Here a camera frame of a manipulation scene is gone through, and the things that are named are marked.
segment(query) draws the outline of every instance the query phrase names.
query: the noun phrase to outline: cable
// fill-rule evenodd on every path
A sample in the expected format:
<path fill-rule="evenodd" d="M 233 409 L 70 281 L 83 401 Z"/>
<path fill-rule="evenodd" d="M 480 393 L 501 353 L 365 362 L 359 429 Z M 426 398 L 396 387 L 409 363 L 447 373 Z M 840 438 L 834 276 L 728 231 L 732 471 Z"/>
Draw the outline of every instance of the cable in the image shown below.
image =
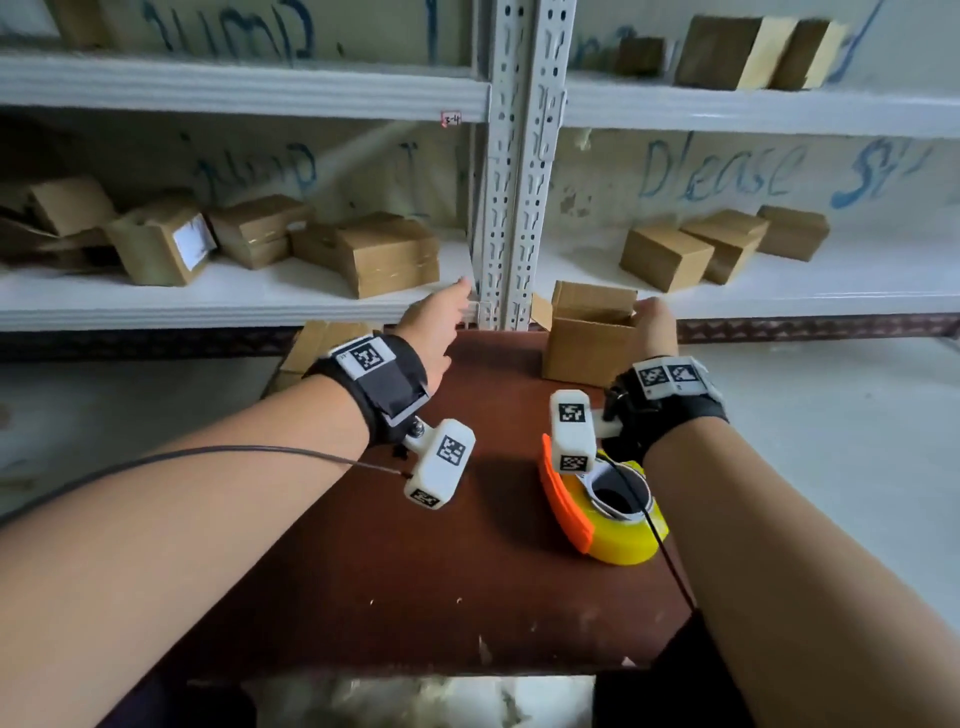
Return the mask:
<path fill-rule="evenodd" d="M 95 471 L 94 473 L 89 473 L 74 480 L 70 480 L 59 486 L 59 488 L 55 488 L 50 493 L 47 493 L 44 496 L 27 503 L 25 506 L 0 516 L 0 528 L 5 526 L 7 523 L 20 518 L 28 511 L 32 511 L 44 503 L 69 493 L 70 491 L 83 488 L 84 485 L 89 485 L 94 480 L 99 480 L 102 477 L 107 477 L 108 475 L 117 475 L 118 473 L 125 473 L 126 471 L 133 470 L 134 468 L 142 468 L 145 465 L 162 463 L 166 460 L 177 460 L 182 457 L 192 457 L 193 455 L 206 455 L 211 452 L 285 452 L 291 455 L 315 457 L 319 460 L 326 460 L 331 463 L 355 465 L 360 468 L 370 468 L 371 470 L 381 471 L 382 473 L 399 475 L 407 480 L 413 477 L 412 473 L 407 473 L 406 471 L 387 468 L 382 465 L 374 465 L 373 463 L 361 463 L 358 460 L 350 460 L 349 458 L 341 457 L 340 455 L 330 455 L 326 452 L 319 452 L 318 450 L 313 449 L 285 448 L 281 445 L 208 445 L 204 448 L 176 449 L 171 450 L 170 452 L 158 452 L 154 455 L 146 455 L 144 457 L 137 458 L 136 460 L 128 460 L 123 463 L 118 463 L 117 465 L 110 465 L 106 468 L 102 468 L 99 471 Z"/>
<path fill-rule="evenodd" d="M 610 463 L 612 466 L 612 469 L 615 470 L 616 473 L 623 480 L 624 485 L 626 485 L 628 489 L 631 488 L 630 481 L 627 479 L 627 476 L 624 475 L 623 472 L 620 470 L 619 463 L 614 462 L 607 455 L 601 454 L 599 452 L 597 452 L 597 457 L 607 463 Z M 650 499 L 653 500 L 653 493 L 650 494 Z M 686 590 L 684 581 L 680 578 L 680 572 L 677 571 L 677 567 L 675 567 L 673 564 L 673 559 L 671 559 L 670 554 L 666 552 L 666 546 L 663 545 L 663 539 L 660 537 L 660 533 L 657 531 L 657 527 L 654 526 L 653 519 L 650 518 L 650 512 L 647 510 L 647 507 L 642 503 L 640 504 L 640 510 L 643 511 L 643 515 L 646 517 L 647 523 L 650 525 L 650 530 L 654 532 L 654 538 L 657 539 L 657 546 L 660 547 L 660 552 L 663 554 L 663 559 L 666 561 L 666 565 L 670 569 L 670 573 L 673 574 L 673 580 L 677 582 L 677 587 L 680 589 L 680 593 L 684 596 L 684 601 L 686 602 L 686 606 L 690 608 L 691 612 L 696 612 L 697 605 L 694 604 L 693 597 L 690 596 L 690 592 Z"/>

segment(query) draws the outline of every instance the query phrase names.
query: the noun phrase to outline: person's left arm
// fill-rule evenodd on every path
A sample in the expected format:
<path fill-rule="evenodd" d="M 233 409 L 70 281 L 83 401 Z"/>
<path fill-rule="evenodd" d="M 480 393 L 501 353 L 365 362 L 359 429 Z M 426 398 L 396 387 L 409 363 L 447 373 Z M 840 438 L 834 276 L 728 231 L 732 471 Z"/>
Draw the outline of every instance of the person's left arm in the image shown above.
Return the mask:
<path fill-rule="evenodd" d="M 397 327 L 436 391 L 467 306 L 461 280 Z M 281 445 L 357 459 L 369 440 L 325 376 L 165 450 Z M 93 726 L 348 466 L 229 452 L 154 463 L 60 497 L 0 530 L 0 724 Z"/>

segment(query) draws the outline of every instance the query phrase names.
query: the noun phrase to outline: black wrist strap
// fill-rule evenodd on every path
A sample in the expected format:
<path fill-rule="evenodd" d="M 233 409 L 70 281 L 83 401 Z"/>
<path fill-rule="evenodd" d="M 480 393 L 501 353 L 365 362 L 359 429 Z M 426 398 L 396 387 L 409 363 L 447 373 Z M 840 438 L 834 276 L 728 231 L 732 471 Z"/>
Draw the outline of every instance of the black wrist strap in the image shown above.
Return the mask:
<path fill-rule="evenodd" d="M 387 345 L 394 356 L 392 361 L 380 361 L 382 350 L 377 350 L 371 342 L 373 338 Z M 342 360 L 338 361 L 337 357 L 342 354 L 349 357 L 347 364 L 353 369 L 360 366 L 355 372 L 360 377 L 351 376 Z M 314 362 L 304 377 L 312 375 L 328 376 L 350 392 L 367 423 L 370 446 L 402 442 L 414 413 L 429 400 L 426 370 L 420 357 L 405 339 L 393 334 L 348 342 L 333 350 L 331 356 Z"/>
<path fill-rule="evenodd" d="M 700 417 L 718 417 L 729 422 L 723 404 L 709 395 L 647 400 L 643 387 L 630 369 L 616 378 L 607 391 L 604 416 L 619 418 L 623 430 L 601 445 L 614 460 L 635 460 L 641 466 L 647 451 L 674 427 Z"/>

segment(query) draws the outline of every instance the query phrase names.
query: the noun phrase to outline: person's right arm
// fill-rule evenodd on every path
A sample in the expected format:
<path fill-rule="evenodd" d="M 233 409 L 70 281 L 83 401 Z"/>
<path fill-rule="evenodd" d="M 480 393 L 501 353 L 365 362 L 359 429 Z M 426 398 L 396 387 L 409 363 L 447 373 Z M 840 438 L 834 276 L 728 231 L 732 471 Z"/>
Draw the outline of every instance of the person's right arm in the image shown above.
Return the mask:
<path fill-rule="evenodd" d="M 637 360 L 676 355 L 673 316 L 648 301 Z M 643 467 L 759 725 L 960 726 L 957 636 L 732 426 L 680 425 Z"/>

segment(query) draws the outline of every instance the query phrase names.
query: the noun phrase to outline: wall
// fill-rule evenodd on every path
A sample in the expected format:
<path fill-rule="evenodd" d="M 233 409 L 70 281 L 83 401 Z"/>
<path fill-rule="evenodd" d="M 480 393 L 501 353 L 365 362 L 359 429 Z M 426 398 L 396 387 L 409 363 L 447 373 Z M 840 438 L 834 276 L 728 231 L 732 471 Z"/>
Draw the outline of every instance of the wall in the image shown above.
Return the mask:
<path fill-rule="evenodd" d="M 468 0 L 102 0 L 122 48 L 159 54 L 467 64 Z M 570 66 L 602 67 L 623 36 L 682 38 L 696 12 L 810 16 L 850 25 L 829 84 L 958 93 L 951 0 L 582 0 Z M 0 23 L 16 27 L 4 9 Z M 72 158 L 116 194 L 192 186 L 217 203 L 282 190 L 339 217 L 384 206 L 464 225 L 467 133 L 434 124 L 84 112 L 46 118 L 80 133 Z M 958 145 L 893 139 L 563 130 L 547 217 L 553 231 L 661 213 L 765 203 L 837 223 L 916 227 L 960 203 Z"/>

